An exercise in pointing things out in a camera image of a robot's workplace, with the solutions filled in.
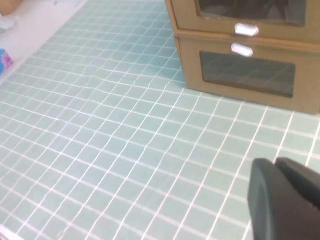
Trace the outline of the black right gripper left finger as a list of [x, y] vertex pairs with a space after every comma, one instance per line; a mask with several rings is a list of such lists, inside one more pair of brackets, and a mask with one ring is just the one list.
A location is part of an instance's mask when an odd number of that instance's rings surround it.
[[318, 240], [320, 215], [276, 214], [276, 162], [252, 162], [248, 207], [255, 240]]

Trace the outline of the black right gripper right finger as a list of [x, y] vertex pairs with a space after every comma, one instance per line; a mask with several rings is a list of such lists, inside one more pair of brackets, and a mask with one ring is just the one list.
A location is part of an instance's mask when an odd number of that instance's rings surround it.
[[275, 162], [275, 213], [278, 216], [318, 216], [320, 175], [289, 158]]

